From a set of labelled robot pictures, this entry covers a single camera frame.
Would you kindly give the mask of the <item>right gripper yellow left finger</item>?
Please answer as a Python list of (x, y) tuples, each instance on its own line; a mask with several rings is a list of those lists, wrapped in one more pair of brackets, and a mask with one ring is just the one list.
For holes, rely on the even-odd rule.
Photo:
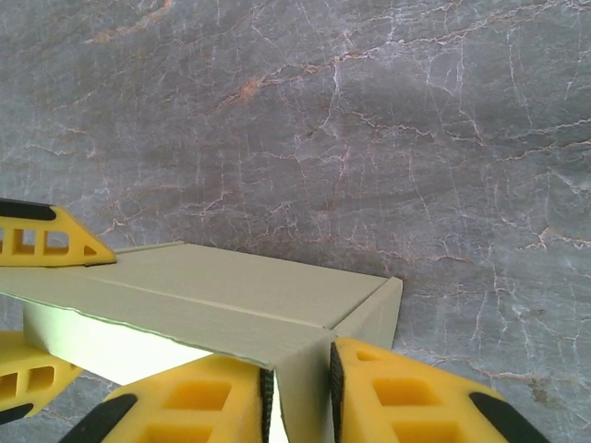
[(110, 393), (59, 443), (269, 443), (273, 373), (212, 354)]

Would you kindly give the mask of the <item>light green paper box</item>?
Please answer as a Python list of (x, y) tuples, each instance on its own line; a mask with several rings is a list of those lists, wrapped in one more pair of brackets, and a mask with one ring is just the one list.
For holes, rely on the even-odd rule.
[(202, 245), (123, 250), (114, 264), (0, 268), (28, 343), (126, 385), (229, 355), (269, 369), (271, 443), (334, 443), (329, 355), (338, 337), (390, 348), (403, 284)]

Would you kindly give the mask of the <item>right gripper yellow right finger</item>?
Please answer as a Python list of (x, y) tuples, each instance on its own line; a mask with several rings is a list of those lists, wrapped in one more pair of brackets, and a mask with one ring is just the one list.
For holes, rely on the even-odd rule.
[(335, 443), (550, 443), (497, 391), (356, 339), (330, 381)]

